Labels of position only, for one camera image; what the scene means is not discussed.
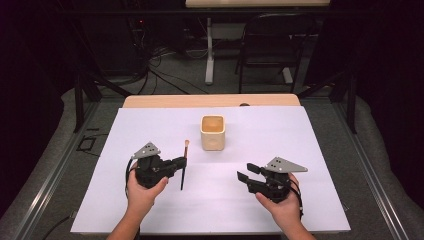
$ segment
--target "dark background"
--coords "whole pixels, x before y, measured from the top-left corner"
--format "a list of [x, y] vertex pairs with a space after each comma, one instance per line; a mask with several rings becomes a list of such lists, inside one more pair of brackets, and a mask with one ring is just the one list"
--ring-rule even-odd
[[[70, 4], [68, 1], [65, 7], [82, 7], [84, 2]], [[372, 6], [364, 5], [368, 1], [337, 2], [342, 3], [335, 1], [333, 8]], [[99, 9], [106, 3], [99, 4]], [[132, 74], [139, 70], [139, 60], [143, 57], [133, 48], [133, 38], [125, 28], [127, 22], [107, 25], [105, 31], [106, 20], [98, 20], [103, 24], [96, 20], [86, 21], [76, 24], [85, 33], [80, 36], [75, 35], [63, 19], [46, 13], [51, 10], [41, 8], [37, 1], [27, 0], [2, 1], [0, 6], [0, 84], [4, 119], [1, 124], [0, 191], [3, 194], [0, 215], [26, 182], [56, 130], [63, 111], [60, 96], [73, 88], [79, 69], [88, 68], [101, 75]], [[392, 171], [422, 208], [424, 193], [419, 183], [424, 172], [421, 152], [424, 147], [421, 98], [424, 70], [420, 65], [424, 62], [423, 16], [421, 1], [402, 1], [395, 14], [385, 20], [386, 27], [379, 31], [378, 44], [362, 59], [357, 72], [358, 95], [371, 107], [386, 144]], [[343, 69], [358, 40], [364, 37], [366, 24], [359, 20], [326, 20], [305, 83], [313, 84]], [[179, 26], [169, 39], [180, 39], [180, 28], [185, 25]], [[101, 34], [111, 38], [102, 38]]]

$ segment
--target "chair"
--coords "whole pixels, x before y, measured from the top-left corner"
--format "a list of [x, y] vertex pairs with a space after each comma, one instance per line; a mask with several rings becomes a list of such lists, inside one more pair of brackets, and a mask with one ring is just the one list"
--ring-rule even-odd
[[240, 68], [239, 93], [243, 68], [295, 67], [294, 90], [305, 40], [315, 30], [315, 20], [306, 14], [261, 14], [246, 23], [235, 73]]

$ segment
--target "gray carpet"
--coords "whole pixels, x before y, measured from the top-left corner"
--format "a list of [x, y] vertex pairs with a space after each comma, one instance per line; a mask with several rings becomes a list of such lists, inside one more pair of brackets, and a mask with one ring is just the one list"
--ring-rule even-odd
[[[164, 72], [174, 78], [162, 75], [167, 81], [189, 94], [208, 93], [236, 93], [238, 77], [234, 74], [235, 60], [231, 51], [218, 51], [216, 53], [215, 82], [211, 86], [205, 86], [205, 58], [194, 59], [178, 55], [167, 55], [161, 60], [152, 61], [152, 69], [156, 72]], [[302, 68], [307, 67], [307, 58], [302, 63]], [[302, 79], [305, 71], [301, 71], [299, 79]], [[276, 78], [276, 72], [268, 71], [258, 73], [251, 71], [246, 74], [248, 81], [257, 82], [261, 80], [267, 83], [281, 83]], [[125, 79], [112, 79], [117, 83]], [[130, 92], [136, 94], [140, 91], [144, 80], [126, 84]], [[36, 199], [40, 189], [43, 188], [45, 180], [51, 176], [57, 164], [64, 157], [68, 158], [63, 166], [63, 171], [57, 179], [57, 185], [53, 186], [51, 198], [46, 199], [46, 205], [42, 207], [38, 217], [33, 219], [32, 228], [29, 228], [28, 239], [41, 239], [57, 222], [77, 211], [88, 187], [91, 174], [97, 162], [106, 135], [112, 126], [114, 117], [124, 99], [116, 93], [100, 87], [104, 98], [99, 104], [86, 103], [86, 109], [91, 109], [92, 116], [87, 119], [84, 131], [80, 135], [72, 133], [75, 126], [73, 91], [66, 93], [62, 98], [65, 102], [65, 111], [59, 127], [53, 136], [49, 146], [40, 159], [27, 184], [22, 189], [15, 202], [0, 220], [0, 238], [14, 239], [22, 236], [17, 233], [25, 225], [23, 220], [28, 217], [28, 210], [32, 209], [33, 200]], [[268, 92], [268, 86], [246, 86], [246, 92]], [[289, 86], [279, 88], [272, 87], [273, 91], [288, 91]], [[180, 90], [149, 74], [149, 79], [141, 94], [182, 94]], [[325, 96], [326, 90], [318, 93]], [[333, 178], [341, 201], [348, 208], [346, 211], [348, 221], [352, 230], [340, 234], [319, 234], [318, 239], [394, 239], [385, 216], [381, 212], [381, 206], [377, 204], [374, 193], [364, 177], [361, 169], [360, 158], [357, 149], [352, 144], [351, 136], [345, 129], [343, 119], [340, 119], [339, 111], [327, 98], [311, 98], [301, 101], [310, 117], [312, 126], [316, 133], [322, 153], [327, 162], [330, 174]], [[375, 123], [370, 115], [369, 108], [360, 99], [357, 106], [357, 137], [360, 140], [366, 155], [374, 166], [384, 189], [393, 203], [400, 222], [410, 239], [424, 239], [424, 214], [403, 192], [400, 184], [390, 171], [388, 157], [384, 143]], [[77, 145], [83, 137], [95, 138], [91, 151], [77, 151]], [[50, 235], [49, 239], [104, 239], [104, 236], [81, 236], [71, 234], [72, 219], [58, 226]], [[158, 237], [146, 237], [144, 239], [158, 239]], [[160, 237], [159, 239], [279, 239], [279, 236], [198, 236], [198, 237]]]

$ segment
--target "white tabletop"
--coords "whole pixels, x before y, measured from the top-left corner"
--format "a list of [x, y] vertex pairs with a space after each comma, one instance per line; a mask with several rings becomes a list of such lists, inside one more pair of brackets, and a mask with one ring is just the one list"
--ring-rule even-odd
[[[200, 141], [203, 115], [223, 115], [223, 151], [204, 151]], [[153, 142], [162, 159], [184, 153], [190, 140], [184, 190], [181, 171], [155, 201], [143, 220], [142, 234], [277, 234], [271, 215], [238, 181], [247, 163], [264, 166], [279, 156], [308, 168], [300, 181], [304, 216], [311, 232], [343, 232], [350, 226], [331, 180], [306, 111], [300, 106], [120, 109], [71, 232], [110, 233], [123, 216], [125, 168], [130, 157]]]
[[188, 8], [219, 7], [319, 7], [330, 0], [186, 0]]

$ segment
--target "white table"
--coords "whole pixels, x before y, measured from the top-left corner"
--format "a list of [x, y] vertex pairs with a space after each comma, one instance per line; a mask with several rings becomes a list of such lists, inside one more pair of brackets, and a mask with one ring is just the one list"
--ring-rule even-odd
[[[331, 0], [186, 0], [187, 8], [246, 8], [246, 7], [326, 7]], [[214, 56], [212, 49], [213, 38], [237, 39], [243, 32], [244, 24], [219, 24], [219, 35], [213, 34], [212, 20], [207, 18], [208, 59], [206, 63], [205, 84], [213, 84]], [[292, 82], [287, 68], [283, 70], [286, 82]]]
[[[246, 164], [263, 166], [275, 156], [309, 169], [295, 174], [302, 190], [302, 222], [306, 228], [311, 232], [349, 231], [305, 109], [293, 106], [296, 102], [292, 106], [273, 106], [273, 99], [293, 96], [279, 95], [252, 95], [252, 101], [243, 94], [198, 96], [197, 105], [190, 108], [178, 104], [186, 101], [186, 106], [191, 106], [187, 100], [193, 101], [196, 96], [164, 96], [168, 104], [172, 99], [177, 104], [167, 108], [155, 107], [160, 104], [157, 96], [147, 103], [147, 108], [131, 108], [134, 101], [129, 101], [126, 105], [130, 108], [121, 108], [116, 116], [71, 232], [110, 233], [126, 209], [124, 172], [129, 158], [149, 141], [161, 149], [164, 160], [182, 156], [185, 139], [190, 140], [190, 145], [184, 190], [180, 191], [179, 171], [144, 219], [142, 234], [279, 234], [271, 215], [248, 193], [246, 184], [237, 179], [240, 171], [264, 181], [247, 171]], [[271, 101], [264, 103], [268, 96]], [[229, 99], [229, 106], [237, 101], [269, 106], [199, 106], [203, 99], [209, 101], [213, 97], [218, 104]], [[200, 119], [207, 114], [225, 117], [223, 151], [204, 151], [201, 147]]]

